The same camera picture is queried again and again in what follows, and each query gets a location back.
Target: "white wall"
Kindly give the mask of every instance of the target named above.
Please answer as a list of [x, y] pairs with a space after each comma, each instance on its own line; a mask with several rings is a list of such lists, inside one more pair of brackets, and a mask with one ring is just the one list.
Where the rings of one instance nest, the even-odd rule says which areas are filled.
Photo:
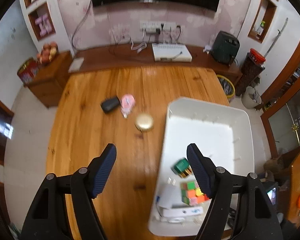
[[16, 0], [0, 21], [0, 100], [10, 109], [22, 86], [17, 70], [36, 53]]
[[277, 36], [278, 29], [282, 29], [286, 17], [289, 18], [288, 24], [281, 37], [266, 57], [266, 69], [260, 74], [260, 84], [256, 87], [261, 95], [266, 91], [266, 89], [279, 75], [281, 70], [285, 67], [297, 45], [299, 44], [300, 15], [288, 0], [271, 0], [277, 6], [277, 10], [268, 33], [264, 38], [263, 43], [260, 44], [259, 42], [248, 37], [248, 33], [256, 17], [260, 1], [261, 0], [251, 0], [247, 16], [238, 36], [240, 41], [240, 49], [237, 55], [239, 65], [241, 65], [244, 61], [250, 48], [254, 48], [259, 53], [264, 55], [273, 43], [274, 38]]

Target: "white router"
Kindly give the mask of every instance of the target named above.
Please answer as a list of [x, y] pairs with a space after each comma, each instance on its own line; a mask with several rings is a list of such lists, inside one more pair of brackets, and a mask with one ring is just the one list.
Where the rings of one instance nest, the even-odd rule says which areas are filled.
[[152, 43], [152, 51], [154, 61], [192, 61], [192, 56], [184, 44]]

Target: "metal screw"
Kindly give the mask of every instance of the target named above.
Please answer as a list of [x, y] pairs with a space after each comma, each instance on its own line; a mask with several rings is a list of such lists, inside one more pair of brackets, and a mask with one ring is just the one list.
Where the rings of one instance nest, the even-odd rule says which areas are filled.
[[54, 178], [54, 174], [53, 173], [49, 173], [46, 177], [48, 180], [51, 180]]
[[219, 173], [224, 173], [226, 171], [225, 168], [223, 168], [223, 167], [217, 167], [216, 170]]
[[83, 167], [83, 168], [79, 169], [80, 174], [85, 174], [87, 171], [88, 171], [88, 169], [86, 167]]
[[256, 179], [258, 177], [258, 175], [255, 174], [254, 172], [251, 172], [250, 177], [253, 178], [253, 179]]

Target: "gold round container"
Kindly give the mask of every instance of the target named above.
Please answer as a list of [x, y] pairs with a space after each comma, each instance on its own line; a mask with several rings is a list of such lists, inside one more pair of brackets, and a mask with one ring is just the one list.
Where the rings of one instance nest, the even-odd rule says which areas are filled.
[[136, 118], [136, 127], [141, 132], [149, 131], [153, 127], [153, 117], [149, 114], [142, 113]]

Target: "blue gripper pad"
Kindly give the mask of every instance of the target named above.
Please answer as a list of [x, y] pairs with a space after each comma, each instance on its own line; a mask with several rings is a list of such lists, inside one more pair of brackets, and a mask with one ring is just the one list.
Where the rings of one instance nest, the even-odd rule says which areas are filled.
[[93, 198], [102, 193], [116, 158], [117, 149], [113, 144], [108, 144], [100, 157], [95, 158], [98, 160], [98, 168], [93, 179], [91, 192]]
[[216, 167], [212, 160], [203, 157], [202, 153], [194, 143], [189, 144], [187, 147], [187, 158], [201, 191], [209, 198], [213, 198], [215, 195], [214, 169]]

